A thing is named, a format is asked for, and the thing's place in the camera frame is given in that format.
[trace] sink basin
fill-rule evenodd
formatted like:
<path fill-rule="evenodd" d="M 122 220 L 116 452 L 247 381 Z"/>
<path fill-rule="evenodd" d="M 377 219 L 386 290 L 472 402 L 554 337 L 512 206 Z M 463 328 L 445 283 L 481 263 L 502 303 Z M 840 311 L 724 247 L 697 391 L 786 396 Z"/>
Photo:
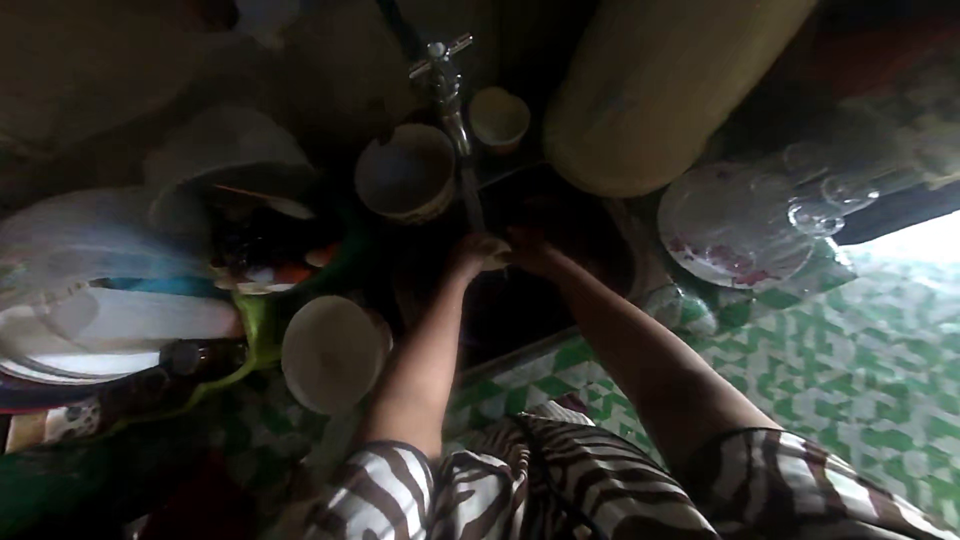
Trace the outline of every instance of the sink basin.
<path fill-rule="evenodd" d="M 551 243 L 601 282 L 627 296 L 636 287 L 636 257 L 605 202 L 579 191 L 541 163 L 481 187 L 487 228 L 505 236 L 511 225 L 544 231 Z M 468 231 L 466 209 L 455 204 L 405 239 L 393 275 L 405 325 L 430 301 L 451 246 Z M 482 366 L 574 326 L 552 283 L 516 267 L 485 272 L 464 301 L 460 369 Z"/>

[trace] person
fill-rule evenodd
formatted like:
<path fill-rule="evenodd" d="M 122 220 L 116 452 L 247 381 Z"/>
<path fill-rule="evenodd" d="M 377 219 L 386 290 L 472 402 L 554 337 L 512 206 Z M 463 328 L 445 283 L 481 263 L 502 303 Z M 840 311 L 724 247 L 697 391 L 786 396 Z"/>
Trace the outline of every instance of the person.
<path fill-rule="evenodd" d="M 665 467 L 572 399 L 504 418 L 442 456 L 462 303 L 492 243 L 473 234 L 396 351 L 302 538 L 944 538 L 915 506 L 784 430 L 679 337 L 529 231 L 510 263 L 554 283 Z"/>

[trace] dishes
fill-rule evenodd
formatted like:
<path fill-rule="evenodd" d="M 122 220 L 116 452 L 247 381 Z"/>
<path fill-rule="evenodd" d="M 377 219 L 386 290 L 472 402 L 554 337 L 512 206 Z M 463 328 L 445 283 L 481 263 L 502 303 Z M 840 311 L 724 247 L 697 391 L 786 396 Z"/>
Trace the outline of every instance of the dishes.
<path fill-rule="evenodd" d="M 404 224 L 429 221 L 453 201 L 453 144 L 444 132 L 404 124 L 387 144 L 373 140 L 354 173 L 357 195 L 368 209 Z"/>
<path fill-rule="evenodd" d="M 389 335 L 364 309 L 346 298 L 322 296 L 290 321 L 280 365 L 301 405 L 336 414 L 373 388 L 389 349 Z"/>
<path fill-rule="evenodd" d="M 813 239 L 787 218 L 785 178 L 717 162 L 667 187 L 658 227 L 667 252 L 694 276 L 717 285 L 762 290 L 800 270 Z"/>

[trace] green tile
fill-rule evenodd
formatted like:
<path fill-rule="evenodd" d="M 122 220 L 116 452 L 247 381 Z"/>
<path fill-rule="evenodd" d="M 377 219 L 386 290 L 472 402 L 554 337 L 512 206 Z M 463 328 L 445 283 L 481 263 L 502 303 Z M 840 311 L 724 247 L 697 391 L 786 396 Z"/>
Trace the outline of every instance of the green tile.
<path fill-rule="evenodd" d="M 723 307 L 717 313 L 717 322 L 721 331 L 740 328 L 750 320 L 750 303 L 741 302 Z"/>
<path fill-rule="evenodd" d="M 492 380 L 481 380 L 457 392 L 451 400 L 451 407 L 460 408 L 474 405 L 503 392 L 504 389 Z"/>
<path fill-rule="evenodd" d="M 483 415 L 479 410 L 472 408 L 470 410 L 470 418 L 468 421 L 468 426 L 471 430 L 482 430 L 483 428 L 489 426 L 495 422 L 493 418 L 488 418 Z"/>
<path fill-rule="evenodd" d="M 520 386 L 507 392 L 507 414 L 523 412 L 527 406 L 527 387 Z"/>
<path fill-rule="evenodd" d="M 796 296 L 777 289 L 765 290 L 757 294 L 756 299 L 774 309 L 786 309 L 800 303 Z"/>
<path fill-rule="evenodd" d="M 593 359 L 593 350 L 586 341 L 560 349 L 554 356 L 554 373 Z"/>
<path fill-rule="evenodd" d="M 594 423 L 596 423 L 596 424 L 599 424 L 600 422 L 603 422 L 604 420 L 609 420 L 609 419 L 610 419 L 610 414 L 609 414 L 609 413 L 604 413 L 604 411 L 603 411 L 602 409 L 597 408 L 597 407 L 595 407 L 595 406 L 593 406 L 593 405 L 588 405 L 588 406 L 587 406 L 587 416 L 589 416 L 589 417 L 590 417 L 590 420 L 592 420 L 592 421 L 593 421 Z"/>
<path fill-rule="evenodd" d="M 570 386 L 566 382 L 563 382 L 562 380 L 553 376 L 544 377 L 543 379 L 534 382 L 534 386 L 542 390 L 551 399 L 559 398 L 563 394 L 568 394 L 577 390 L 577 388 L 574 388 L 573 386 Z"/>

